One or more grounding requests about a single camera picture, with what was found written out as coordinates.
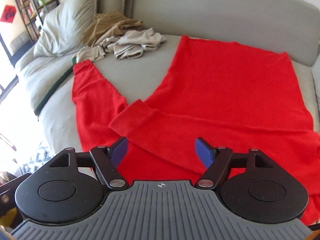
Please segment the front sage throw pillow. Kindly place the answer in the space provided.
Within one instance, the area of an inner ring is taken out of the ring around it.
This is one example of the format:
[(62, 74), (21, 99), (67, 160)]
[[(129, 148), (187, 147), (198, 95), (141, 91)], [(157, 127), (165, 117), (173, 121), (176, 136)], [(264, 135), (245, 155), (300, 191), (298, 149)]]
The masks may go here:
[(64, 56), (81, 48), (84, 31), (93, 22), (98, 0), (63, 0), (44, 19), (34, 57)]

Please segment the red square wall decoration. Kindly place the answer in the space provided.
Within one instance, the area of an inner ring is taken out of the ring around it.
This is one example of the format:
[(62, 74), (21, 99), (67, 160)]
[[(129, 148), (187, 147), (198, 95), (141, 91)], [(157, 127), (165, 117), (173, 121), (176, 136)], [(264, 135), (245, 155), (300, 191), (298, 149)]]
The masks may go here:
[(1, 15), (0, 22), (12, 23), (16, 15), (16, 7), (13, 5), (6, 5)]

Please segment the brown crumpled garment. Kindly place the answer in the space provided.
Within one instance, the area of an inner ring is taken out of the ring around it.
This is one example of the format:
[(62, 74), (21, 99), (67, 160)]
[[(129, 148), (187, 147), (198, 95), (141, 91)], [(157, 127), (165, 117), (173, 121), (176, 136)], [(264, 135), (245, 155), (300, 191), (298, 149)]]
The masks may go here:
[(121, 12), (96, 14), (93, 22), (84, 31), (80, 42), (93, 47), (105, 38), (122, 36), (129, 30), (140, 31), (143, 27), (143, 21), (127, 18)]

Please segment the blue patterned rug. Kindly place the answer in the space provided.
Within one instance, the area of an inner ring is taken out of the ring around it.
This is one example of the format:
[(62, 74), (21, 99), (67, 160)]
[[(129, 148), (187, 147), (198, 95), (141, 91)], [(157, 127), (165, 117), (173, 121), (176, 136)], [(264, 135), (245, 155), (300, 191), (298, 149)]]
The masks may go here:
[(15, 157), (21, 174), (34, 173), (54, 157), (46, 142), (41, 142), (33, 151), (20, 151)]

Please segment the beige crumpled garment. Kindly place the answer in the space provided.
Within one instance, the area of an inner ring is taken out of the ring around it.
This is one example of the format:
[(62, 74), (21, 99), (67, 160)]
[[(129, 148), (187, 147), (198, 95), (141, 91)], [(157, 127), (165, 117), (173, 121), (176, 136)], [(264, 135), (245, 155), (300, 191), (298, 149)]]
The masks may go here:
[(117, 60), (136, 59), (145, 51), (155, 51), (166, 42), (164, 35), (157, 33), (153, 28), (146, 30), (129, 30), (122, 36), (103, 36), (95, 45), (80, 49), (72, 58), (76, 64), (85, 60), (91, 62), (103, 59), (106, 54), (113, 54)]

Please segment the grey-green sofa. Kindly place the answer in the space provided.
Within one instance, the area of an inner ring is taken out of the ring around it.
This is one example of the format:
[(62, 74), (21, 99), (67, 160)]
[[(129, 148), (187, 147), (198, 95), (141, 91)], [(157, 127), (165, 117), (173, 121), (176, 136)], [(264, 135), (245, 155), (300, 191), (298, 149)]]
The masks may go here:
[[(167, 39), (157, 50), (145, 51), (136, 59), (117, 60), (108, 53), (92, 62), (127, 103), (146, 100), (157, 89), (183, 36), (286, 53), (301, 94), (302, 75), (308, 85), (313, 83), (310, 67), (319, 55), (319, 9), (303, 0), (125, 0), (121, 13), (143, 21), (142, 30), (153, 28)], [(90, 151), (81, 147), (72, 100), (77, 64), (72, 58), (80, 49), (64, 56), (35, 58), (34, 47), (16, 70), (48, 146), (56, 154), (67, 147)], [(317, 119), (312, 119), (318, 133)]]

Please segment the red long-sleeve shirt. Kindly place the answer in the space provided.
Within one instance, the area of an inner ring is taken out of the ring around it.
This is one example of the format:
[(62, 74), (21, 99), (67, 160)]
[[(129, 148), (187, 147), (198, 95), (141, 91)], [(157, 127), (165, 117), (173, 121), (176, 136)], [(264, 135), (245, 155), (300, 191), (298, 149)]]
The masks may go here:
[(198, 137), (236, 152), (259, 148), (306, 188), (302, 221), (319, 219), (319, 134), (286, 53), (183, 36), (161, 84), (133, 103), (91, 61), (73, 72), (81, 147), (126, 137), (118, 171), (128, 182), (197, 181), (205, 171)]

